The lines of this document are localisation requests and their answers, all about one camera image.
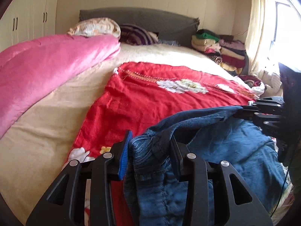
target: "purple striped pillow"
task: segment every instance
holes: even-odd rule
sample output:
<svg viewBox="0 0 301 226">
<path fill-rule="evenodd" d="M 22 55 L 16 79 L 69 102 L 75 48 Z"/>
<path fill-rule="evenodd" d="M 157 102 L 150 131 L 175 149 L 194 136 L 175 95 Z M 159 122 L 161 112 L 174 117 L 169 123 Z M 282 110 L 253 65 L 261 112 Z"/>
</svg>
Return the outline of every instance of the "purple striped pillow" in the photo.
<svg viewBox="0 0 301 226">
<path fill-rule="evenodd" d="M 158 40 L 152 37 L 145 29 L 132 24 L 120 25 L 120 41 L 130 45 L 152 45 L 158 43 Z"/>
</svg>

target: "headboard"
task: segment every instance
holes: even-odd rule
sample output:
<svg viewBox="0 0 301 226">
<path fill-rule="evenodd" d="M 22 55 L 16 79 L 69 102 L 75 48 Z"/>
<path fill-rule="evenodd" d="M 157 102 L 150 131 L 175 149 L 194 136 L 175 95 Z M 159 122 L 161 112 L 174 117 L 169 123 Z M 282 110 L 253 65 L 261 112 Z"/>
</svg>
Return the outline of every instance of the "headboard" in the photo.
<svg viewBox="0 0 301 226">
<path fill-rule="evenodd" d="M 79 21 L 100 17 L 111 18 L 118 24 L 130 23 L 147 31 L 158 32 L 159 39 L 176 40 L 185 47 L 191 47 L 191 36 L 196 34 L 200 24 L 198 18 L 149 8 L 112 7 L 79 12 Z"/>
</svg>

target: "mattress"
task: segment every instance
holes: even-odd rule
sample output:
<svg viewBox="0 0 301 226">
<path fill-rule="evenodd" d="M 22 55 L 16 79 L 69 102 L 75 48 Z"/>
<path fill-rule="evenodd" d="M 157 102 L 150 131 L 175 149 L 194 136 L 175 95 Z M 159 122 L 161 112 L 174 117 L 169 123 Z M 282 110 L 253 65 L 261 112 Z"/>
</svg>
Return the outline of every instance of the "mattress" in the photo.
<svg viewBox="0 0 301 226">
<path fill-rule="evenodd" d="M 34 104 L 0 140 L 0 167 L 5 167 L 0 170 L 0 192 L 23 224 L 61 171 L 88 109 L 112 72 L 129 61 L 187 66 L 246 86 L 192 49 L 122 44 L 117 57 L 84 71 Z"/>
</svg>

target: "black cable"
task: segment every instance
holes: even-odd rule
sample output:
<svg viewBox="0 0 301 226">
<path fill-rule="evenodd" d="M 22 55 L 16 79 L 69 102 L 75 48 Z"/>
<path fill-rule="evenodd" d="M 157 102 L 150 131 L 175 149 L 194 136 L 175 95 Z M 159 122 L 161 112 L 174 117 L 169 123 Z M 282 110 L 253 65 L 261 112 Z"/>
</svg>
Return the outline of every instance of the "black cable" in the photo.
<svg viewBox="0 0 301 226">
<path fill-rule="evenodd" d="M 275 211 L 276 211 L 276 209 L 278 208 L 279 203 L 280 203 L 280 201 L 281 201 L 281 197 L 282 197 L 282 194 L 283 194 L 284 186 L 285 186 L 286 179 L 287 179 L 287 176 L 288 176 L 288 171 L 289 171 L 290 166 L 291 166 L 291 164 L 292 164 L 292 162 L 293 162 L 293 159 L 294 159 L 294 153 L 295 153 L 295 152 L 293 152 L 292 158 L 291 158 L 290 163 L 289 163 L 289 165 L 288 165 L 288 167 L 287 167 L 287 172 L 286 172 L 286 175 L 285 175 L 284 183 L 283 183 L 282 188 L 281 188 L 281 191 L 280 191 L 280 197 L 279 197 L 278 203 L 277 203 L 277 205 L 276 205 L 276 207 L 275 207 L 275 209 L 274 209 L 274 211 L 273 211 L 273 213 L 271 214 L 270 217 L 273 216 L 273 214 L 275 213 Z"/>
</svg>

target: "white wardrobe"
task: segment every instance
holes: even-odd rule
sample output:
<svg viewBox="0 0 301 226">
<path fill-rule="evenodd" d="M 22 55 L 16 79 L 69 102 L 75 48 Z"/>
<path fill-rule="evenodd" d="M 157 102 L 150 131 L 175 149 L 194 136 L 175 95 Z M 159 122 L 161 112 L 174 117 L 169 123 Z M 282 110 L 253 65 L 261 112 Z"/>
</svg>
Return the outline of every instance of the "white wardrobe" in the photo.
<svg viewBox="0 0 301 226">
<path fill-rule="evenodd" d="M 55 34 L 58 0 L 13 0 L 0 20 L 0 51 Z"/>
</svg>

